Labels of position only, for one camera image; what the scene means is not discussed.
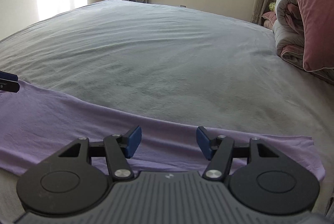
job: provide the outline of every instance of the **bed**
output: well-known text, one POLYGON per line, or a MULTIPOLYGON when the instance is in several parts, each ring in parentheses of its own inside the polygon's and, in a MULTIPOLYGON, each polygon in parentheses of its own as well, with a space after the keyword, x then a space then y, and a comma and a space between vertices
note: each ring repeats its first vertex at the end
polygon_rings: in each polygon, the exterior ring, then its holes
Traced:
MULTIPOLYGON (((106 0, 0 41, 0 69, 43 88, 141 116, 272 135, 311 136, 334 187, 334 87, 276 55, 272 31, 188 8, 106 0)), ((0 215, 23 210, 1 171, 0 215)))

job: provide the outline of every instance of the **black clamp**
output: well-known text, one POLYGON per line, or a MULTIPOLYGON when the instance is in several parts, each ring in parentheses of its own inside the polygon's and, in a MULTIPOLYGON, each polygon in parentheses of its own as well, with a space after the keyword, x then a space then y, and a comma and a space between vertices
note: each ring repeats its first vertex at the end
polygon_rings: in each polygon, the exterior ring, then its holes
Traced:
POLYGON ((96 205, 115 182, 134 178, 131 158, 142 138, 141 127, 107 136, 102 142, 78 138, 30 168, 16 185, 25 210, 42 215, 68 215, 96 205), (92 157, 105 157, 109 175, 91 165, 92 157))
POLYGON ((17 75, 0 70, 0 90, 17 93, 20 90, 17 75))
POLYGON ((270 215, 313 208, 320 190, 317 178, 263 140, 255 137, 249 143, 235 144, 223 135, 209 139, 204 127, 198 127, 196 140, 211 161, 203 178, 223 182, 248 208, 270 215), (233 158, 247 158, 247 165, 229 175, 233 158))

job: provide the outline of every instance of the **wrinkled fabric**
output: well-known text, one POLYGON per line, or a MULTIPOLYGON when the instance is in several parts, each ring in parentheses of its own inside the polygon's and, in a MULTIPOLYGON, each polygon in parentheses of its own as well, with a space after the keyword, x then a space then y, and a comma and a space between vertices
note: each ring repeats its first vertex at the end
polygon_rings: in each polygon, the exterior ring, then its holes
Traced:
POLYGON ((277 20, 284 26, 285 30, 304 37, 304 25, 297 0, 277 0, 275 12, 277 20))
MULTIPOLYGON (((208 161, 196 143, 196 126, 146 118, 90 104, 67 94, 19 81, 18 93, 0 92, 0 167, 22 174, 79 137, 101 141, 113 133, 142 127, 142 142, 133 159, 135 171, 203 172, 208 161)), ((279 137, 208 128, 211 137, 225 135, 236 142, 258 137, 310 170, 319 180, 325 170, 310 137, 279 137)), ((244 166, 233 161, 232 171, 244 166)), ((101 159, 94 165, 106 171, 101 159)))

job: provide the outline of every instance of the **folded comforter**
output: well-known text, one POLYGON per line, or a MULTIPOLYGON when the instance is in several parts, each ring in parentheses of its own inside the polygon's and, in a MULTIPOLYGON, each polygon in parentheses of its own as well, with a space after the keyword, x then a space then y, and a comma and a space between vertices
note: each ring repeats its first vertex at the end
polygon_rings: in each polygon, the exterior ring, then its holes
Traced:
POLYGON ((297 0, 276 0, 277 20, 287 31, 304 36, 304 25, 297 0))
MULTIPOLYGON (((277 21, 273 25, 276 53, 284 61, 304 70, 304 26, 297 0, 277 0, 277 21)), ((314 76, 334 85, 334 70, 311 72, 314 76)))

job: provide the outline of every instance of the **green item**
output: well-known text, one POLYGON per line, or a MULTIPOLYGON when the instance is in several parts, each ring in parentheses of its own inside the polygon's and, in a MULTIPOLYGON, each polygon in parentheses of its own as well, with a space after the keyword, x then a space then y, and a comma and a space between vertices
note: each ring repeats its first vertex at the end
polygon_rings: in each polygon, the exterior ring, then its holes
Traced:
POLYGON ((275 11, 275 5, 276 5, 276 3, 270 3, 269 4, 269 10, 274 12, 275 11))

